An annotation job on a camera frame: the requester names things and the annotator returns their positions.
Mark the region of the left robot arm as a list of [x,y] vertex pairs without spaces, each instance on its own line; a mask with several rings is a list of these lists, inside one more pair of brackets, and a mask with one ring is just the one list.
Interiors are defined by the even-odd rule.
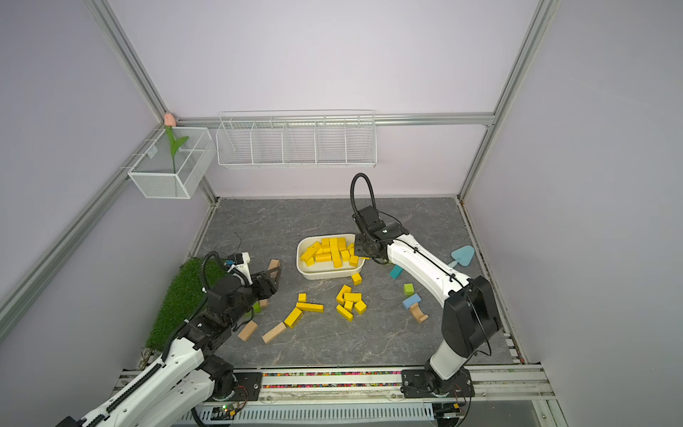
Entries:
[[206,290],[197,312],[176,330],[162,354],[114,397],[60,426],[170,426],[211,398],[248,398],[231,363],[215,352],[254,311],[254,304],[279,290],[282,268],[247,277],[235,267]]

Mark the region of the yellow cylinder block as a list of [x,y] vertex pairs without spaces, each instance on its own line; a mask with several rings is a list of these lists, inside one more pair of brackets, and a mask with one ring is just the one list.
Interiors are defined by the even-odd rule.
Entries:
[[316,263],[326,263],[332,261],[332,254],[316,254],[315,255],[315,262]]

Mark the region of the long yellow block diagonal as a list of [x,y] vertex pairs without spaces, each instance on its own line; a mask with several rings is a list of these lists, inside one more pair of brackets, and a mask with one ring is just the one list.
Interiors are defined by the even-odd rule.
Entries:
[[311,258],[314,258],[316,253],[320,250],[322,247],[322,243],[319,241],[316,241],[313,245],[308,247],[301,255],[301,260],[304,263],[309,263],[309,260]]

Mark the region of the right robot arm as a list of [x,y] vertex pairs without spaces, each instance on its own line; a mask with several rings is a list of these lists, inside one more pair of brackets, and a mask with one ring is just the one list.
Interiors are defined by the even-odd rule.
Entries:
[[503,327],[491,283],[448,266],[403,227],[385,224],[375,206],[353,209],[359,229],[355,254],[392,263],[417,279],[442,307],[442,342],[426,362],[423,377],[405,391],[447,395],[464,379],[464,366]]

